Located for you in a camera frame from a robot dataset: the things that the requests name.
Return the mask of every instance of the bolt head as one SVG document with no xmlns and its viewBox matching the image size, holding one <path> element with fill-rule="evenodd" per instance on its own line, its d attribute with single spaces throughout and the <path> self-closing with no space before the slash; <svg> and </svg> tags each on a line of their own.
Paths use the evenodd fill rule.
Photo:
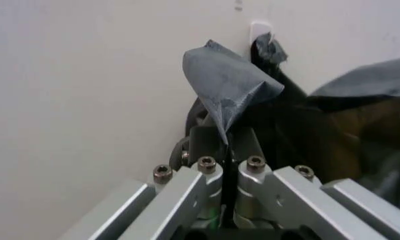
<svg viewBox="0 0 400 240">
<path fill-rule="evenodd" d="M 250 156 L 247 159 L 247 170 L 254 174 L 259 174 L 265 169 L 265 159 L 261 156 Z"/>
<path fill-rule="evenodd" d="M 297 165 L 295 166 L 295 170 L 308 180 L 312 180 L 314 178 L 314 171 L 308 166 Z"/>
<path fill-rule="evenodd" d="M 204 174 L 212 174 L 216 171 L 216 160 L 212 156 L 202 156 L 197 161 L 197 168 Z"/>
<path fill-rule="evenodd" d="M 154 168 L 152 172 L 154 182 L 157 184 L 166 184 L 173 177 L 173 170 L 169 165 L 160 164 Z"/>
</svg>

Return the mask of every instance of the gray cloth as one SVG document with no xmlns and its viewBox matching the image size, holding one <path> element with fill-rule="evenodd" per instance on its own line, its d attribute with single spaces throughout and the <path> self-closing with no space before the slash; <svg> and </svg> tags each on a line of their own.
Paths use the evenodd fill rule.
<svg viewBox="0 0 400 240">
<path fill-rule="evenodd" d="M 263 61 L 267 61 L 270 64 L 279 64 L 287 60 L 287 54 L 278 41 L 276 39 L 271 40 L 271 33 L 266 33 L 256 38 L 255 45 L 258 49 L 258 55 Z"/>
<path fill-rule="evenodd" d="M 359 67 L 311 94 L 323 97 L 400 97 L 400 59 Z"/>
<path fill-rule="evenodd" d="M 284 88 L 248 60 L 212 40 L 185 52 L 182 68 L 225 144 L 226 132 L 249 105 L 275 98 Z"/>
</svg>

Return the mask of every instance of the black cloth pile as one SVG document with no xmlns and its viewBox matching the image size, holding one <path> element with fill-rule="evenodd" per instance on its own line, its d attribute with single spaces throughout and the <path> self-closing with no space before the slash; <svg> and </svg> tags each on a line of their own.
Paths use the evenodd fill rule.
<svg viewBox="0 0 400 240">
<path fill-rule="evenodd" d="M 265 34 L 251 62 L 210 41 L 187 51 L 198 95 L 189 130 L 212 118 L 221 137 L 252 127 L 273 169 L 304 164 L 326 183 L 351 178 L 400 208 L 400 59 L 354 69 L 306 95 L 279 68 L 287 59 Z"/>
</svg>

